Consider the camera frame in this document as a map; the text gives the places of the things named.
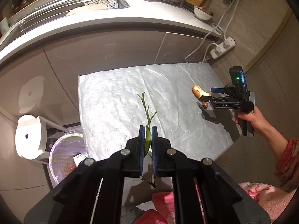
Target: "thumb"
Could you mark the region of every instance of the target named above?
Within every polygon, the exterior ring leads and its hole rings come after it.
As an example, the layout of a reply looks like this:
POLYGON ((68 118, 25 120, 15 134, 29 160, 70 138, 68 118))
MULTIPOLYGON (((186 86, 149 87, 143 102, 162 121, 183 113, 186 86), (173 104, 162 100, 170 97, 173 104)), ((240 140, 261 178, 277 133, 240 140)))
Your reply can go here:
POLYGON ((246 120, 249 122, 253 122, 255 120, 255 115, 252 113, 239 113, 239 119, 246 120))

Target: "person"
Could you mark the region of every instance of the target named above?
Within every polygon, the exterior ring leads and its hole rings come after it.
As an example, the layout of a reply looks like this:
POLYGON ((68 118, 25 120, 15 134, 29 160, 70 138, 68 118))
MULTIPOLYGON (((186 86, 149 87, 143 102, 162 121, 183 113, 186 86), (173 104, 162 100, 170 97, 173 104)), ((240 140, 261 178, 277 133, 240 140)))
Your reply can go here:
MULTIPOLYGON (((240 183, 247 194, 270 216, 271 222, 283 212, 299 184, 299 140, 286 140, 262 115, 258 107, 252 113, 234 113, 236 124, 240 120, 250 122, 256 134, 269 144, 276 159, 275 175, 280 188, 262 183, 240 183)), ((134 224, 175 223, 173 192, 156 193, 152 196, 156 210, 148 210, 134 224)))

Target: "transparent plastic bin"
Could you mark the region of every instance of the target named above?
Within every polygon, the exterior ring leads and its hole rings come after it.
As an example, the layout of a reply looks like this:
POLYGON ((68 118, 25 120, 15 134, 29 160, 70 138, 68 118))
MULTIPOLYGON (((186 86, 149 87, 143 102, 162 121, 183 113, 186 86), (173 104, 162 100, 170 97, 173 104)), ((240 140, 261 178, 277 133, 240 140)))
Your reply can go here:
POLYGON ((76 168, 73 157, 85 152, 80 131, 68 132, 55 142, 50 152, 49 168, 56 185, 76 168))

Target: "extension cord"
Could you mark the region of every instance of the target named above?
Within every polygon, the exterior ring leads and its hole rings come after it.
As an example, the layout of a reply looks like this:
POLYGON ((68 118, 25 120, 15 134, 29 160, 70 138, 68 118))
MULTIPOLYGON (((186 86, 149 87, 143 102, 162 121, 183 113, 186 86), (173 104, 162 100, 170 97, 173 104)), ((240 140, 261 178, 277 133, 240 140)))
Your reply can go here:
POLYGON ((211 56, 213 59, 217 59, 230 50, 232 50, 236 46, 236 42, 231 38, 228 37, 226 40, 224 40, 221 44, 219 44, 216 48, 211 50, 211 56))

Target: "sink strainer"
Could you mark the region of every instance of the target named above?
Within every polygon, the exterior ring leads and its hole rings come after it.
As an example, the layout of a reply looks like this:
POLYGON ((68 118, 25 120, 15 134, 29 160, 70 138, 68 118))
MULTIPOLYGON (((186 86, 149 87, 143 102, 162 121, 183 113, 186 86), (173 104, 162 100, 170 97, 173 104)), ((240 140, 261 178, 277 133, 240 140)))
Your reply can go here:
POLYGON ((117 0, 91 0, 90 2, 86 3, 86 5, 94 5, 99 3, 105 4, 107 9, 118 8, 117 0))

